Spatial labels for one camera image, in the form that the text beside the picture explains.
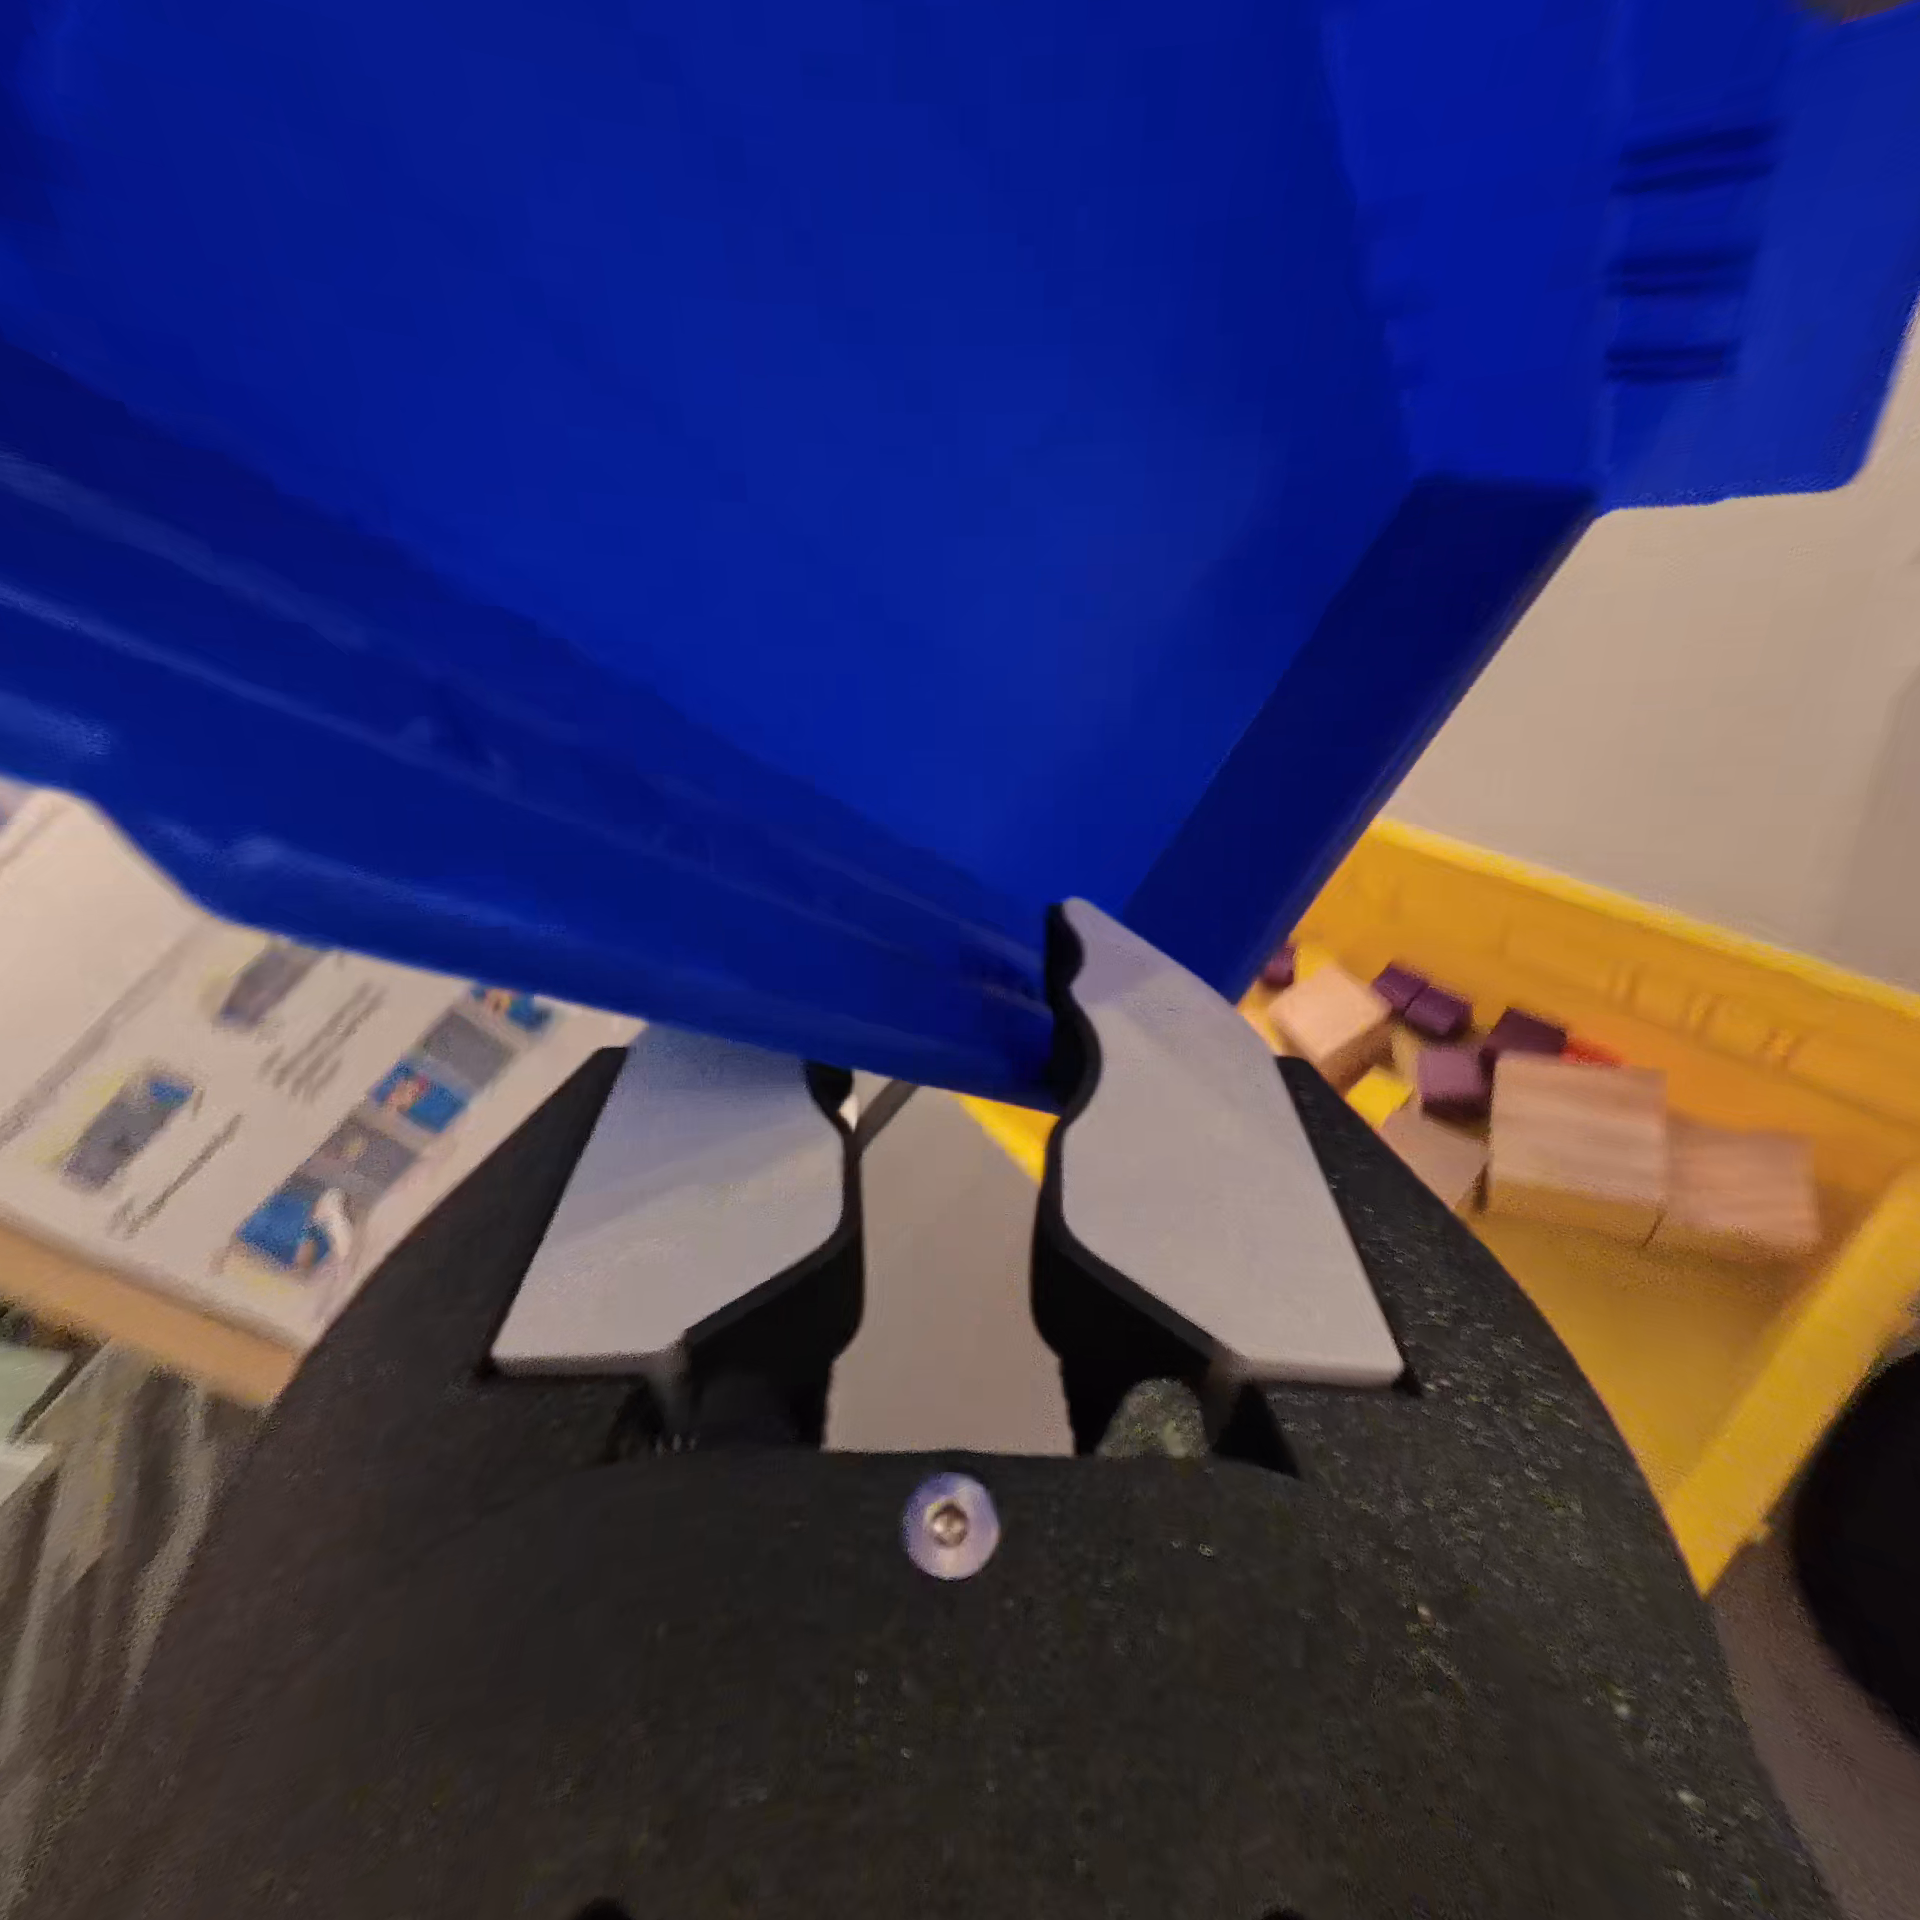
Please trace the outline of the yellow plastic box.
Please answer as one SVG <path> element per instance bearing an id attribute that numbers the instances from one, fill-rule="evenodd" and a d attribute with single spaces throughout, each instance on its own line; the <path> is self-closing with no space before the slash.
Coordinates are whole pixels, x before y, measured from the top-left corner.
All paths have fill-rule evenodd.
<path id="1" fill-rule="evenodd" d="M 1361 1116 L 1387 1200 L 1439 1227 L 1443 1252 L 1474 1233 L 1552 1325 L 1707 1594 L 1915 1307 L 1915 995 L 1398 823 L 1359 841 L 1295 944 L 1363 977 L 1407 962 L 1472 996 L 1482 1021 L 1519 1005 L 1663 1073 L 1683 1116 L 1810 1144 L 1821 1245 L 1750 1264 L 1451 1211 Z M 1309 1061 L 1280 1061 L 1306 1130 L 1311 1097 L 1357 1113 Z M 967 1109 L 1042 1177 L 1056 1121 Z M 1386 1301 L 1386 1257 L 1361 1259 L 1408 1363 L 1401 1388 L 1439 1384 L 1441 1363 L 1413 1356 L 1413 1311 Z"/>

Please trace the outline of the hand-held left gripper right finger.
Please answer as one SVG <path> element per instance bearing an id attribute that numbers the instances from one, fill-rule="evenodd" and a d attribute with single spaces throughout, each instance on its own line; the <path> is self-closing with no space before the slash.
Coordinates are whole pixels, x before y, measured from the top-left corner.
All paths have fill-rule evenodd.
<path id="1" fill-rule="evenodd" d="M 1032 1314 L 1072 1447 L 1181 1385 L 1205 1447 L 1282 1457 L 1270 1388 L 1376 1393 L 1408 1363 L 1282 1061 L 1200 977 L 1072 898 L 1047 919 L 1049 1083 Z"/>

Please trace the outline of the blue plastic box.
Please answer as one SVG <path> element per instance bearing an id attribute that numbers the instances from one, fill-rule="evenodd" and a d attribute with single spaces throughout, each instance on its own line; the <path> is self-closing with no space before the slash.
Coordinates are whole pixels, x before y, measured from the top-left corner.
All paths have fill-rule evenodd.
<path id="1" fill-rule="evenodd" d="M 986 1097 L 1235 996 L 1590 528 L 1863 466 L 1915 5 L 6 5 L 6 773 Z"/>

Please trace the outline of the pile of coloured wooden cubes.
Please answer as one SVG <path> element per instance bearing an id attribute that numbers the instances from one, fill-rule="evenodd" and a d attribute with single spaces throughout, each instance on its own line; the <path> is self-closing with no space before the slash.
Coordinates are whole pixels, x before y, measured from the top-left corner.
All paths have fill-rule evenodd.
<path id="1" fill-rule="evenodd" d="M 1683 1116 L 1663 1073 L 1519 1005 L 1391 962 L 1375 977 L 1277 948 L 1245 1015 L 1309 1061 L 1451 1211 L 1590 1233 L 1681 1257 L 1790 1264 L 1822 1241 L 1802 1136 Z"/>

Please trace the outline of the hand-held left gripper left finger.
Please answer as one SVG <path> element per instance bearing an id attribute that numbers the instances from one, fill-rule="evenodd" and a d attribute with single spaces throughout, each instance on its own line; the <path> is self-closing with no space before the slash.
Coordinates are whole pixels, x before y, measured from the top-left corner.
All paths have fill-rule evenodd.
<path id="1" fill-rule="evenodd" d="M 818 1449 L 867 1303 L 857 1109 L 846 1067 L 645 1029 L 493 1367 L 631 1378 L 663 1445 Z"/>

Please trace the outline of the printed instruction sheet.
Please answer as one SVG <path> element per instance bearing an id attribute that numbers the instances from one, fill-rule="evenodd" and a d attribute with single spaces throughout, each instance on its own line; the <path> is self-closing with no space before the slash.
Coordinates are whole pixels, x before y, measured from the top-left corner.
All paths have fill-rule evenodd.
<path id="1" fill-rule="evenodd" d="M 6 1219 L 297 1354 L 641 1025 L 210 916 L 3 781 Z"/>

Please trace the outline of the brown cardboard backing board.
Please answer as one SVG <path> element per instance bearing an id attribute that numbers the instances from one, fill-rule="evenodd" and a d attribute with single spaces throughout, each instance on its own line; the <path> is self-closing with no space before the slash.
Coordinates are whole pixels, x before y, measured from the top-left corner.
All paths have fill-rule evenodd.
<path id="1" fill-rule="evenodd" d="M 305 1365 L 305 1349 L 241 1329 L 170 1291 L 89 1264 L 3 1226 L 3 1301 L 51 1329 L 131 1349 L 229 1402 L 265 1409 Z"/>

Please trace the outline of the person's dark clothing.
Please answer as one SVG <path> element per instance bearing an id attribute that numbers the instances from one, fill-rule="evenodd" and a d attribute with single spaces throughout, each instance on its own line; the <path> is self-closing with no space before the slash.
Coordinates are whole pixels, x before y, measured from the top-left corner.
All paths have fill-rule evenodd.
<path id="1" fill-rule="evenodd" d="M 1818 1634 L 1919 1741 L 1919 1354 L 1863 1384 L 1792 1505 L 1792 1565 Z"/>

